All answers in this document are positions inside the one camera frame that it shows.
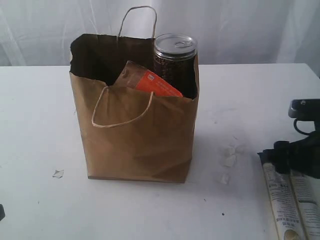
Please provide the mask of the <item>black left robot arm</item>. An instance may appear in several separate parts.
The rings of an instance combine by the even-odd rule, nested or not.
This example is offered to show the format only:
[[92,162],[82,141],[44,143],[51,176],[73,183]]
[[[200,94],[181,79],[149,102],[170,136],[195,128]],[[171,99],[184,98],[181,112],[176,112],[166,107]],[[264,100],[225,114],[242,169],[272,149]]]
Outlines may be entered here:
[[6,213],[4,210],[4,206],[0,204],[0,221],[2,221],[6,217]]

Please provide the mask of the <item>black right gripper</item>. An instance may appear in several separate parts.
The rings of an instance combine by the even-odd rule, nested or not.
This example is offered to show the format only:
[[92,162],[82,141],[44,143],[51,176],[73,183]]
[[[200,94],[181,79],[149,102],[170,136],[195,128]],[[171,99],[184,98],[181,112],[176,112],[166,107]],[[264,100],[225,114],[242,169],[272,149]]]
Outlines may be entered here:
[[279,140],[273,144],[275,170],[290,174],[291,169],[309,177],[320,178],[320,133],[313,131],[304,139],[289,142]]

